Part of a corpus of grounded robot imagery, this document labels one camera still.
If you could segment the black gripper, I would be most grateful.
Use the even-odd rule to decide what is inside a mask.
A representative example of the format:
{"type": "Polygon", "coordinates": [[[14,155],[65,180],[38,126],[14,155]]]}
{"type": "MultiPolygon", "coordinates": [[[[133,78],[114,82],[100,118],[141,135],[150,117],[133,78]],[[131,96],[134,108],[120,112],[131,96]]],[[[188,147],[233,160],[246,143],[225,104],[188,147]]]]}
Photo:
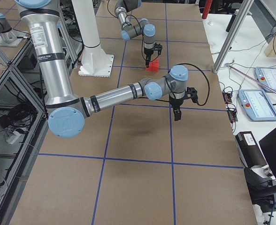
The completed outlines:
{"type": "Polygon", "coordinates": [[[170,97],[169,98],[169,103],[171,107],[173,108],[173,113],[174,113],[174,121],[179,121],[181,120],[182,117],[182,112],[180,110],[180,106],[183,104],[184,99],[175,99],[170,97]]]}
{"type": "Polygon", "coordinates": [[[144,54],[146,55],[146,66],[149,66],[149,63],[151,62],[151,55],[154,53],[154,48],[144,48],[144,54]]]}

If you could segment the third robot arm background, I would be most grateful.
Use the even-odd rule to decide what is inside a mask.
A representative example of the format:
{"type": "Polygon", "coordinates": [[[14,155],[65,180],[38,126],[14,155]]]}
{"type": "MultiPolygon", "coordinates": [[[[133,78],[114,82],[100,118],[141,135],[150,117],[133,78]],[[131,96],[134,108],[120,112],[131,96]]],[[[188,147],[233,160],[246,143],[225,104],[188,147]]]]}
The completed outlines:
{"type": "Polygon", "coordinates": [[[17,47],[22,40],[22,33],[13,31],[6,17],[0,13],[0,46],[17,47]]]}

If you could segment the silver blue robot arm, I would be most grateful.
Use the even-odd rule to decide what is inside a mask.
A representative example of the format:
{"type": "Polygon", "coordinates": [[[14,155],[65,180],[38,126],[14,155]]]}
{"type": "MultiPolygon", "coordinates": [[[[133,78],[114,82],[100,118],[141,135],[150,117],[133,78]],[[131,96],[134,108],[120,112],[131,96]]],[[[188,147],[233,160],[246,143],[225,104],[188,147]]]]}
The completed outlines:
{"type": "Polygon", "coordinates": [[[161,51],[161,46],[155,43],[155,26],[147,19],[142,18],[137,20],[136,24],[132,24],[128,13],[141,7],[140,0],[119,0],[115,5],[115,16],[118,18],[121,25],[121,36],[124,41],[129,41],[138,36],[143,38],[143,51],[146,67],[149,67],[151,57],[156,48],[161,51]]]}
{"type": "Polygon", "coordinates": [[[189,77],[186,67],[173,66],[160,79],[145,78],[139,82],[84,97],[103,86],[112,71],[114,56],[101,47],[93,3],[75,0],[73,9],[80,29],[84,51],[78,72],[70,75],[62,49],[58,24],[60,4],[57,0],[19,0],[21,20],[29,27],[40,70],[47,90],[48,127],[58,137],[70,138],[84,128],[85,119],[93,113],[143,96],[158,100],[164,95],[180,120],[180,105],[187,95],[189,77]]]}

